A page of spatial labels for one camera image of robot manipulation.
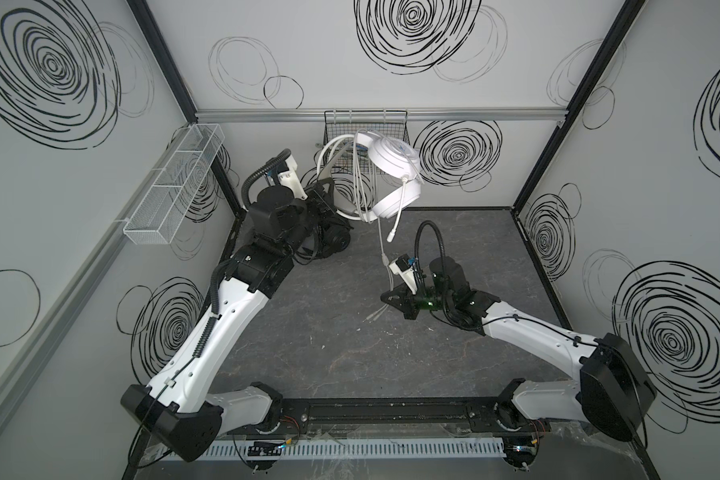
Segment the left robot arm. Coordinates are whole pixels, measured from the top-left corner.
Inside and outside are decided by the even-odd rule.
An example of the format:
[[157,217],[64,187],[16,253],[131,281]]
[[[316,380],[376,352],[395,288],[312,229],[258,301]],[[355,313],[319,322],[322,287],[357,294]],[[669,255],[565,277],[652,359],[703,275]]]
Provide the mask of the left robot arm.
[[191,462],[225,433],[277,427],[282,396],[271,387],[254,382],[221,394],[210,387],[245,328],[293,269],[297,250],[333,214],[320,194],[287,178],[296,169],[285,149],[243,182],[252,240],[214,268],[210,304],[176,354],[147,384],[123,394],[121,404],[138,424],[130,467],[138,467],[151,439]]

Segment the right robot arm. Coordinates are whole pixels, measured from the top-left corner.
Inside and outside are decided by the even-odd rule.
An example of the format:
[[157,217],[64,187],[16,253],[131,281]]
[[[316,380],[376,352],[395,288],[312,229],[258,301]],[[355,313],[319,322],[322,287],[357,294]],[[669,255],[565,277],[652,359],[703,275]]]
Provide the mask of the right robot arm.
[[407,320],[427,311],[458,330],[511,344],[566,376],[547,382],[512,380],[493,405],[502,429],[516,432],[545,420],[581,421],[617,441],[646,436],[645,419],[657,389],[625,340],[554,325],[473,288],[461,265],[447,255],[434,222],[423,221],[414,241],[421,241],[425,229],[435,235],[437,257],[427,269],[417,254],[386,258],[389,276],[400,282],[382,294],[382,302]]

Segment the white headphones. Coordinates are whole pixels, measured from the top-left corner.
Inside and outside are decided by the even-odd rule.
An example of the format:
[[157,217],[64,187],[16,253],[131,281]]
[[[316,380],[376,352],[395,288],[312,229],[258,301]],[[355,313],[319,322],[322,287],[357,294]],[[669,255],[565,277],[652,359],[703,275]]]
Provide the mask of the white headphones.
[[[334,185],[334,164],[346,151],[351,153],[351,196],[334,196],[338,214],[350,221],[371,223],[382,219],[394,221],[386,241],[392,242],[398,232],[403,210],[416,201],[422,191],[421,158],[408,143],[372,130],[358,130],[338,135],[326,142],[316,159],[316,183]],[[386,176],[397,188],[373,201],[376,178]]]

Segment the black blue gaming headset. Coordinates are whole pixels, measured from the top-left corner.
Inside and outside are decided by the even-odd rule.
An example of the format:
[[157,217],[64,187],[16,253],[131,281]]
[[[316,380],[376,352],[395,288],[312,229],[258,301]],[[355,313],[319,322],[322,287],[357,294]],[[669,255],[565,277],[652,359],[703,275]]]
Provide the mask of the black blue gaming headset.
[[314,241],[315,256],[324,259],[346,250],[351,242],[351,230],[352,226],[341,216],[320,220]]

